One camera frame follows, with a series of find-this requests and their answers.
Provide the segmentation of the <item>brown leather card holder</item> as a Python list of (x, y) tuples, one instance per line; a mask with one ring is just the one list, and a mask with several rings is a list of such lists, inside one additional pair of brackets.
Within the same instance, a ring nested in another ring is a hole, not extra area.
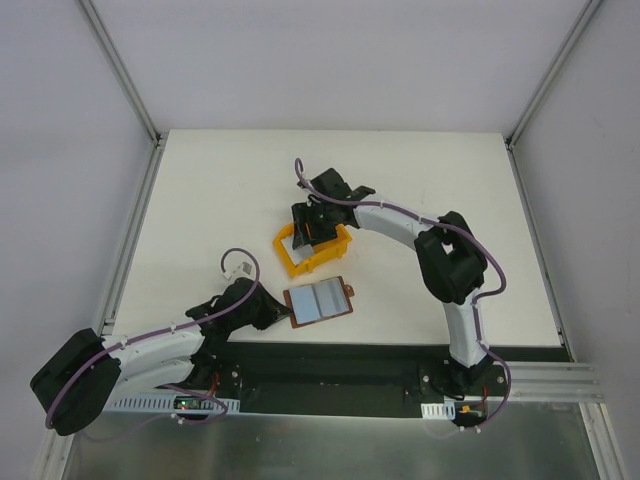
[(283, 292), (285, 305), (291, 310), (293, 329), (349, 315), (353, 312), (353, 287), (342, 276), (289, 288)]

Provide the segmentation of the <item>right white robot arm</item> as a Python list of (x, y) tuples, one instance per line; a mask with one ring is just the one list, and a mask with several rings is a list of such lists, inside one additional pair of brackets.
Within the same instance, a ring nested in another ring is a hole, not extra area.
[(300, 159), (294, 162), (298, 186), (307, 200), (292, 206), (295, 251), (337, 238), (337, 227), (351, 226), (379, 233), (415, 252), (427, 290), (445, 311), (449, 360), (444, 379), (431, 386), (441, 395), (460, 400), (486, 381), (492, 361), (478, 342), (472, 300), (484, 284), (485, 255), (459, 213), (426, 218), (393, 204), (367, 186), (351, 188), (333, 168), (309, 180)]

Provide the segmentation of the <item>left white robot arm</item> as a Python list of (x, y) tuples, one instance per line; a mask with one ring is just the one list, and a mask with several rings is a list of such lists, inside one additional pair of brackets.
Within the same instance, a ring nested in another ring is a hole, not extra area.
[(210, 380), (213, 356), (246, 326), (264, 331), (291, 309), (259, 282), (240, 278), (209, 300), (186, 310), (186, 320), (155, 331), (101, 337), (74, 333), (41, 367), (30, 388), (60, 436), (89, 426), (113, 401), (166, 384), (199, 389)]

